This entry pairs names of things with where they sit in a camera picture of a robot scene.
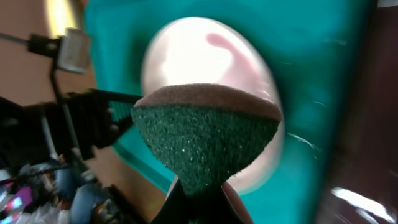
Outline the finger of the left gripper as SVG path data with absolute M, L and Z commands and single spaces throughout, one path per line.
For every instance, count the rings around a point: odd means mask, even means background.
M 94 115 L 99 117 L 100 130 L 109 137 L 120 137 L 134 124 L 131 110 L 142 96 L 91 89 Z

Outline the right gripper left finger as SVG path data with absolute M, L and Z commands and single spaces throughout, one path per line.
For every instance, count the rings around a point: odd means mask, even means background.
M 190 215 L 189 201 L 180 180 L 175 179 L 165 203 L 150 224 L 189 224 Z

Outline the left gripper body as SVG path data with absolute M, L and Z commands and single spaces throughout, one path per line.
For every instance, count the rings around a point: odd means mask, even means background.
M 50 145 L 57 154 L 71 157 L 76 150 L 82 159 L 94 157 L 93 148 L 108 147 L 120 137 L 110 102 L 114 93 L 72 93 L 62 103 L 40 104 L 47 120 Z

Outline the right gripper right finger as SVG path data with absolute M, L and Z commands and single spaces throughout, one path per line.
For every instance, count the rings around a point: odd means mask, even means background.
M 198 197 L 198 221 L 208 224 L 253 224 L 247 208 L 228 183 Z

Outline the green sponge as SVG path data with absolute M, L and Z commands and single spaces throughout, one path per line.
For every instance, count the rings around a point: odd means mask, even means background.
M 252 164 L 282 120 L 276 104 L 214 84 L 163 87 L 140 99 L 131 115 L 151 153 L 189 196 L 221 186 Z

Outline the white plate with stain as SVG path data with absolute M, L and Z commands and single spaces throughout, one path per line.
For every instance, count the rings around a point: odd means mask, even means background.
M 252 164 L 226 182 L 240 194 L 246 194 L 273 173 L 284 133 L 282 106 L 269 67 L 241 34 L 204 17 L 173 21 L 151 41 L 141 78 L 144 97 L 166 86 L 214 84 L 239 89 L 276 104 L 282 120 L 272 141 Z

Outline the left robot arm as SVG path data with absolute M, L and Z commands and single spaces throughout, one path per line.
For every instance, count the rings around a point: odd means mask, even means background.
M 94 158 L 93 149 L 114 144 L 133 125 L 140 96 L 90 89 L 51 101 L 20 106 L 1 98 L 1 167 L 20 168 L 50 159 Z

